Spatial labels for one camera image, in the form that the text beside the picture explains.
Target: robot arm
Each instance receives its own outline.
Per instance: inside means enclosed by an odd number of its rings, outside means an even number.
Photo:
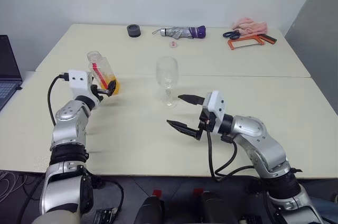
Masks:
[[[86,151],[86,125],[90,113],[103,100],[99,94],[111,96],[115,90],[112,81],[107,90],[92,85],[89,72],[69,71],[74,100],[56,113],[56,125],[50,151],[40,213],[34,224],[80,223],[82,214],[93,206],[91,177],[86,170],[89,154]]]
[[[202,105],[199,130],[180,122],[167,122],[179,132],[197,140],[207,130],[221,135],[222,141],[234,141],[243,147],[263,180],[281,223],[323,223],[305,189],[297,182],[284,149],[268,134],[262,121],[254,117],[225,114],[224,99],[219,91],[208,93],[206,98],[193,95],[181,95],[179,98]]]

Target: wine glass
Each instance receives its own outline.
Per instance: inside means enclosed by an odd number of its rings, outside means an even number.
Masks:
[[[172,89],[179,80],[179,66],[177,60],[172,57],[162,57],[156,63],[157,83],[165,90],[161,97],[161,103],[168,107],[175,107],[177,99],[173,98]]]

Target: pink towel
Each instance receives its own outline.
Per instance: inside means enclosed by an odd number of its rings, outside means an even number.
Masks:
[[[233,25],[232,29],[239,31],[241,36],[244,37],[266,34],[268,32],[268,25],[266,22],[254,22],[250,18],[241,18]]]

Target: laptop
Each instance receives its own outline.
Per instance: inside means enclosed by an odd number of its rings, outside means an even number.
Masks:
[[[17,67],[10,40],[0,35],[0,110],[12,95],[20,90],[22,78]]]

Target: plastic bottle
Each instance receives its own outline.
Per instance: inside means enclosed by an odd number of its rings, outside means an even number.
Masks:
[[[109,83],[113,80],[116,80],[116,88],[113,92],[113,94],[116,95],[120,88],[120,84],[117,81],[107,58],[102,57],[98,51],[89,52],[87,54],[87,58],[89,60],[88,67],[102,89],[108,89]]]

